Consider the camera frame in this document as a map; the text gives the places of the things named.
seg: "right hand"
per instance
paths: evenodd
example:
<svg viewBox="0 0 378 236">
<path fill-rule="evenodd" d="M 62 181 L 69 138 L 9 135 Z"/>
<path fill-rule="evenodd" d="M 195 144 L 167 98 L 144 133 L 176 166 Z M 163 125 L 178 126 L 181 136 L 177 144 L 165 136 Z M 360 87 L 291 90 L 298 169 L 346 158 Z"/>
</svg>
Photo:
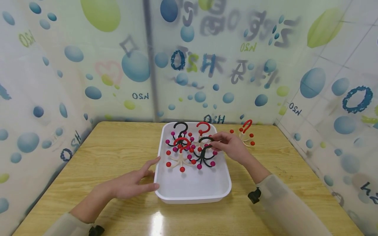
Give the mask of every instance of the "right hand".
<svg viewBox="0 0 378 236">
<path fill-rule="evenodd" d="M 215 151 L 224 151 L 232 160 L 245 165 L 254 158 L 246 149 L 240 138 L 234 134 L 219 132 L 211 136 L 214 142 L 210 144 Z"/>
</svg>

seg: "question mark toy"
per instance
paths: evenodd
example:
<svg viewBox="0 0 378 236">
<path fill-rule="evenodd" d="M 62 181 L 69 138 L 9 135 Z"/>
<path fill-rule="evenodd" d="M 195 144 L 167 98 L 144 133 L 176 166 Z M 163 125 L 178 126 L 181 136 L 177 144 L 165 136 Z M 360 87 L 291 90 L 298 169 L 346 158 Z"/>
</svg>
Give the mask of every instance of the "question mark toy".
<svg viewBox="0 0 378 236">
<path fill-rule="evenodd" d="M 198 142 L 201 143 L 201 141 L 204 140 L 204 139 L 209 139 L 210 141 L 214 141 L 214 139 L 211 138 L 211 137 L 202 137 L 202 138 L 199 139 Z M 213 157 L 215 157 L 215 156 L 218 154 L 216 151 L 213 151 L 213 153 L 212 153 L 212 154 L 213 154 L 212 157 L 206 158 L 206 157 L 205 157 L 206 149 L 211 148 L 211 147 L 212 147 L 212 146 L 211 146 L 211 145 L 208 145 L 208 144 L 205 144 L 205 147 L 204 147 L 204 148 L 198 147 L 197 150 L 198 150 L 199 152 L 201 152 L 200 155 L 197 155 L 195 152 L 193 152 L 194 155 L 195 155 L 196 157 L 198 157 L 198 159 L 197 159 L 197 160 L 191 160 L 192 164 L 195 165 L 195 164 L 197 163 L 197 161 L 200 161 L 200 163 L 197 165 L 197 169 L 199 169 L 199 170 L 202 169 L 202 162 L 203 162 L 207 167 L 210 167 L 210 168 L 215 166 L 215 161 L 210 162 L 210 165 L 206 163 L 207 160 L 212 159 Z"/>
<path fill-rule="evenodd" d="M 247 120 L 244 125 L 243 125 L 243 128 L 239 128 L 239 138 L 243 141 L 243 144 L 247 147 L 249 147 L 249 144 L 251 144 L 251 146 L 254 146 L 255 145 L 255 142 L 254 141 L 251 141 L 252 138 L 253 138 L 253 133 L 250 133 L 249 134 L 249 137 L 250 138 L 247 138 L 247 139 L 243 139 L 244 138 L 244 135 L 245 135 L 245 132 L 251 127 L 252 125 L 252 120 Z"/>
<path fill-rule="evenodd" d="M 193 160 L 191 160 L 192 159 L 192 155 L 189 154 L 187 156 L 187 159 L 191 160 L 192 164 L 186 163 L 185 160 L 184 160 L 184 158 L 183 158 L 183 150 L 185 150 L 186 148 L 188 148 L 192 144 L 187 138 L 179 137 L 179 138 L 175 139 L 173 145 L 176 146 L 178 144 L 178 142 L 183 141 L 183 140 L 186 141 L 186 146 L 182 146 L 180 148 L 180 153 L 179 153 L 179 156 L 178 156 L 177 159 L 171 156 L 171 151 L 168 150 L 166 152 L 166 154 L 168 155 L 169 158 L 171 158 L 172 160 L 174 160 L 174 161 L 177 162 L 174 166 L 172 166 L 171 162 L 167 162 L 166 166 L 170 167 L 170 168 L 175 168 L 176 166 L 178 166 L 180 164 L 180 166 L 181 166 L 180 167 L 180 171 L 181 172 L 185 171 L 185 167 L 183 167 L 183 164 L 188 165 L 188 166 L 193 166 L 195 164 L 195 162 L 193 163 Z"/>
</svg>

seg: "wooden table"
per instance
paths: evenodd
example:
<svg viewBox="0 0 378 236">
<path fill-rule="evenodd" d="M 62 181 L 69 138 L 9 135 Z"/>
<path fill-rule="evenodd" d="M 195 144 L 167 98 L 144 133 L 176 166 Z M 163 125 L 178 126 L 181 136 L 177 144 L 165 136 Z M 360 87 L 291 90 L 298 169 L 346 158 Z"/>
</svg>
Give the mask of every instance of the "wooden table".
<svg viewBox="0 0 378 236">
<path fill-rule="evenodd" d="M 156 157 L 164 123 L 101 122 L 42 196 L 14 236 L 40 236 L 91 189 L 138 169 Z M 240 125 L 215 125 L 218 131 Z M 275 126 L 251 127 L 256 145 L 250 152 L 279 176 L 333 235 L 362 235 L 330 192 Z M 168 205 L 155 193 L 112 200 L 96 221 L 104 235 L 285 235 L 261 204 L 247 198 L 251 177 L 227 158 L 231 193 L 216 203 Z"/>
</svg>

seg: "white plastic tray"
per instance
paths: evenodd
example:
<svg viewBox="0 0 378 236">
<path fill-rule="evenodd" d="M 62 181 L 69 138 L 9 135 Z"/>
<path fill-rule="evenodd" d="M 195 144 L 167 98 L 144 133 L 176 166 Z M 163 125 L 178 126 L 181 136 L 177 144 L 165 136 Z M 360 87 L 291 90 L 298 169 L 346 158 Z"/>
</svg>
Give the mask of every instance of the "white plastic tray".
<svg viewBox="0 0 378 236">
<path fill-rule="evenodd" d="M 198 131 L 206 130 L 206 125 L 200 125 L 196 127 L 198 122 L 186 122 L 188 125 L 188 133 L 191 132 L 195 141 L 198 141 L 199 133 Z M 160 184 L 160 188 L 155 191 L 156 195 L 165 203 L 168 204 L 198 204 L 198 203 L 209 203 L 218 202 L 225 196 L 227 196 L 231 191 L 231 178 L 228 173 L 228 168 L 223 152 L 218 152 L 218 154 L 211 159 L 215 161 L 216 165 L 209 168 L 202 164 L 202 169 L 198 170 L 196 165 L 190 167 L 184 165 L 185 172 L 180 172 L 180 165 L 175 168 L 169 168 L 166 163 L 170 161 L 166 154 L 167 150 L 172 152 L 171 156 L 177 158 L 178 153 L 172 151 L 172 147 L 169 147 L 165 141 L 170 140 L 173 144 L 173 137 L 170 134 L 174 131 L 175 137 L 178 137 L 180 131 L 184 130 L 184 125 L 177 125 L 176 129 L 173 128 L 176 122 L 171 122 L 163 127 L 160 137 L 160 145 L 158 155 L 161 156 L 161 160 L 156 166 L 154 183 Z M 216 128 L 210 124 L 210 131 L 205 133 L 203 136 L 209 136 L 210 134 L 215 134 L 217 132 Z M 211 157 L 212 150 L 207 150 L 206 157 Z M 186 158 L 188 154 L 192 154 L 187 151 L 183 151 L 183 157 Z"/>
</svg>

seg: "gray sleeve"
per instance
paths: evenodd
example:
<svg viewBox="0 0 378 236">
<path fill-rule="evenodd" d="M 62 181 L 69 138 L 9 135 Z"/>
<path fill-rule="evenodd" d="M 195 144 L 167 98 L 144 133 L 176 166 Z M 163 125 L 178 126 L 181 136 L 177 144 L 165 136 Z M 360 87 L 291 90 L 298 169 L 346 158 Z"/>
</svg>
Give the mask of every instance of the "gray sleeve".
<svg viewBox="0 0 378 236">
<path fill-rule="evenodd" d="M 312 210 L 277 176 L 257 184 L 260 202 L 291 236 L 332 235 Z"/>
<path fill-rule="evenodd" d="M 70 213 L 62 215 L 43 236 L 88 236 L 93 224 L 86 224 Z"/>
</svg>

